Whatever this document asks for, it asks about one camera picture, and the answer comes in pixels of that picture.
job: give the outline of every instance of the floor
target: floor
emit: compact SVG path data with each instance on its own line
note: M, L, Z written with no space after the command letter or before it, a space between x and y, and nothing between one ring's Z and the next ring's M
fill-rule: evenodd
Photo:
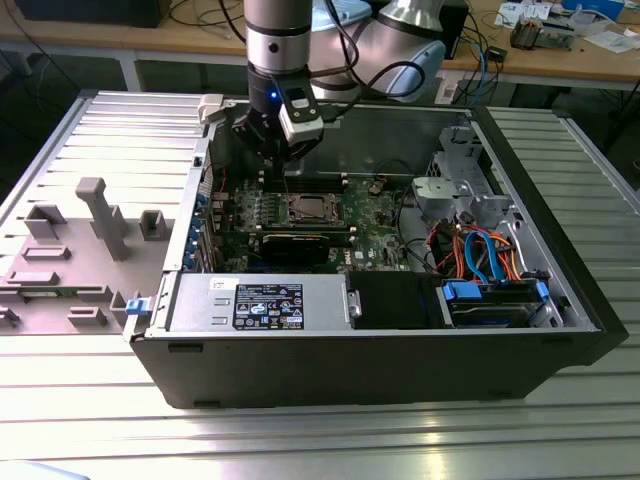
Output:
M125 89L115 61L93 58L80 61L72 57L55 57L55 61L81 88ZM76 97L74 89L46 58L32 56L30 63L33 74L29 78L9 76L0 81L0 198L10 191ZM246 88L244 67L240 66L143 62L142 72L151 91L240 95ZM548 87L520 86L512 106L539 108L551 92ZM573 89L561 94L553 106L569 112L599 144L618 109L616 95L617 92L606 96L597 90ZM499 93L495 96L494 103L499 96ZM635 122L608 155L636 189L640 187L640 174L634 171L632 163L640 158L639 135L640 122Z

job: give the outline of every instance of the yellow wire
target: yellow wire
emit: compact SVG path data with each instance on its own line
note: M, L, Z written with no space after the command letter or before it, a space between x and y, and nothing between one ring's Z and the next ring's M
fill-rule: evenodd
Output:
M518 273L518 267L516 266L516 252L511 250L511 265L513 266L513 273L518 280L522 280L522 277Z

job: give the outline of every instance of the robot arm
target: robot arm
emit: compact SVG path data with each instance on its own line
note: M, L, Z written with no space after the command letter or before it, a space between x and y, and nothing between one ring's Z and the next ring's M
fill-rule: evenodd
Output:
M298 160L314 148L322 140L325 121L335 120L335 112L341 112L335 106L319 105L316 95L353 101L359 98L363 83L399 62L403 66L378 75L372 87L385 97L404 101L419 97L422 80L435 76L444 58L444 45L434 40L441 30L437 19L441 3L396 0L373 20L365 2L342 0L340 23L359 57L347 68L345 36L336 28L327 2L245 0L251 108L236 120L234 131L265 163L281 170L285 162ZM358 14L350 17L350 9ZM331 25L312 33L314 19L323 14ZM353 48L348 52L355 54ZM319 76L320 70L342 72ZM399 93L407 90L413 94Z

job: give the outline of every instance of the blue clip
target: blue clip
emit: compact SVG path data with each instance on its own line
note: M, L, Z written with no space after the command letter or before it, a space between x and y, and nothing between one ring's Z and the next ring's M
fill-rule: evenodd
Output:
M447 283L444 287L442 287L442 291L444 292L444 299L447 302L456 298L456 292L453 290L450 283Z
M197 208L202 208L202 207L206 206L208 202L209 202L209 200L203 194L198 193L196 195L196 207Z
M546 302L549 299L549 289L543 282L536 283L536 290L538 290L538 294L542 300Z
M442 289L445 300L480 300L482 291L480 286L473 282L449 282Z
M127 315L151 315L153 311L151 303L151 297L134 298L127 300L127 305L124 310L127 312Z
M191 228L189 228L189 233L187 234L187 236L188 236L189 240L194 242L198 238L200 238L200 230L198 230L196 227L191 225Z
M191 258L191 255L185 253L184 257L182 257L182 266L186 267L187 269L192 269L193 267L195 267L195 265L196 264L193 261L193 258Z

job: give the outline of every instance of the desk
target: desk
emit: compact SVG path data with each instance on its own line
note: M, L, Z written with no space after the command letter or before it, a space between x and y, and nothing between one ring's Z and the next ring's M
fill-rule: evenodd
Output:
M157 29L31 22L24 20L12 3L12 11L18 21L45 51L59 55L114 58L120 62L127 88L131 91L144 90L136 67L139 60L246 65L244 45L236 38L224 39L168 18ZM206 0L201 0L201 8L204 9L205 3ZM630 90L640 78L640 55L637 51L614 54L581 38L576 39L570 52L512 49L509 45L510 30L489 26L495 19L495 15L489 12L498 8L500 0L471 0L471 3L482 33L492 45L509 52L500 75L501 82ZM239 6L231 13L237 15L241 8ZM195 21L193 11L188 7L179 9L176 15L185 21ZM624 12L620 21L640 24L640 15ZM241 30L244 29L242 20L237 24ZM12 23L2 2L0 49L23 53L37 51ZM455 91L450 87L468 78L476 66L469 47L460 45L456 58L446 60L442 66L439 76L444 81L438 99L444 103L450 101L451 93Z

